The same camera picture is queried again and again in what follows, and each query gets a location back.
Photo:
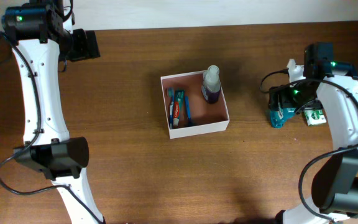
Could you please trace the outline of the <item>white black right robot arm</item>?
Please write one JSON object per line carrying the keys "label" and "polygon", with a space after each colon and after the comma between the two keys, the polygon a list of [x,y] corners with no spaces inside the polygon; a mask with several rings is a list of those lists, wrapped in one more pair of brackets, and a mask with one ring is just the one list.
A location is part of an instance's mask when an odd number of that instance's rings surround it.
{"label": "white black right robot arm", "polygon": [[291,59],[282,73],[289,82],[266,90],[273,128],[304,111],[324,110],[333,150],[304,166],[301,203],[276,214],[275,223],[342,223],[358,218],[358,74],[334,59],[331,43],[305,49],[304,64]]}

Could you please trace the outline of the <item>blue white toothbrush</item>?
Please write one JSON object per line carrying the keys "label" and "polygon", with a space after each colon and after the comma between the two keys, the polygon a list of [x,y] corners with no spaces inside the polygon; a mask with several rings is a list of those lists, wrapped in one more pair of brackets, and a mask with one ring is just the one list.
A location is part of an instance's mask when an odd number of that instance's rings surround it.
{"label": "blue white toothbrush", "polygon": [[167,95],[170,99],[170,104],[168,107],[168,123],[169,123],[169,128],[172,129],[173,128],[173,105],[175,102],[175,91],[173,88],[168,88],[167,89]]}

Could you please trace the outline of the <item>green Colgate toothpaste tube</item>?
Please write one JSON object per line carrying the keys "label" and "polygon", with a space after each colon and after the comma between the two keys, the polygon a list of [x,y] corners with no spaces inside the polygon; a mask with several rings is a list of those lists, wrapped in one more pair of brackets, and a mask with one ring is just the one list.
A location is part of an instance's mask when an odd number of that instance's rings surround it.
{"label": "green Colgate toothpaste tube", "polygon": [[177,127],[180,121],[181,108],[185,97],[185,90],[177,90],[174,97],[173,106],[173,126]]}

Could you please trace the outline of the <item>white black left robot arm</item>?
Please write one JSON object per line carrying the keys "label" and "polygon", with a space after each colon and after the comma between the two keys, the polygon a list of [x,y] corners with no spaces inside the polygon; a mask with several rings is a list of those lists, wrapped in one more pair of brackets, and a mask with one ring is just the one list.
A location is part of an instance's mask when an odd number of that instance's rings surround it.
{"label": "white black left robot arm", "polygon": [[100,56],[95,33],[74,29],[73,3],[63,1],[9,7],[1,23],[19,67],[25,110],[24,143],[12,160],[51,181],[72,223],[104,223],[87,178],[88,142],[70,136],[58,84],[60,62]]}

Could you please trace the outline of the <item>teal mouthwash bottle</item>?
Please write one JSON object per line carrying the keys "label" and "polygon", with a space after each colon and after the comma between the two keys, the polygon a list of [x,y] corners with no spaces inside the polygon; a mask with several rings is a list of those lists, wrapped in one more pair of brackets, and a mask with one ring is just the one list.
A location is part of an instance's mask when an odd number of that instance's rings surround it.
{"label": "teal mouthwash bottle", "polygon": [[279,109],[278,111],[270,110],[269,112],[269,118],[270,118],[270,124],[275,129],[280,129],[283,127],[285,122],[295,115],[295,109],[294,108],[284,108]]}

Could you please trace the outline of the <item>green soap box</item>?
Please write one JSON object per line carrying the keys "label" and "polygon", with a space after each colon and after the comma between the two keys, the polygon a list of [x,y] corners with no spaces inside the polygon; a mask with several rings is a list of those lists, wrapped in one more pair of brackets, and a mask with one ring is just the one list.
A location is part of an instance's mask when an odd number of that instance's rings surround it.
{"label": "green soap box", "polygon": [[304,110],[303,114],[308,126],[316,126],[326,123],[323,110]]}

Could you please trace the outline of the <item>dark blue spray bottle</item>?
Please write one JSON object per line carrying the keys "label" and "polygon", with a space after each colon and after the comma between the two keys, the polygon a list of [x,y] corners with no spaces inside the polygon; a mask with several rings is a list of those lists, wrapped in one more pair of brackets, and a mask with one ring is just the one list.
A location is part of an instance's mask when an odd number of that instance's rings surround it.
{"label": "dark blue spray bottle", "polygon": [[210,103],[216,103],[219,99],[221,91],[221,82],[219,79],[219,68],[216,65],[211,65],[203,72],[203,82],[201,92],[205,100]]}

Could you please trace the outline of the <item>blue disposable razor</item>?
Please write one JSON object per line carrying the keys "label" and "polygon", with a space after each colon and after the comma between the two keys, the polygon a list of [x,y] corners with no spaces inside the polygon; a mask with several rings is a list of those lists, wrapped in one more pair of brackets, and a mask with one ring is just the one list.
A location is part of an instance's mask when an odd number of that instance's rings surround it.
{"label": "blue disposable razor", "polygon": [[189,99],[188,99],[188,96],[185,95],[185,107],[186,107],[186,116],[187,116],[187,127],[191,127],[191,126],[194,126],[194,122],[192,121],[192,118],[191,118],[191,110],[190,110],[190,102],[189,102]]}

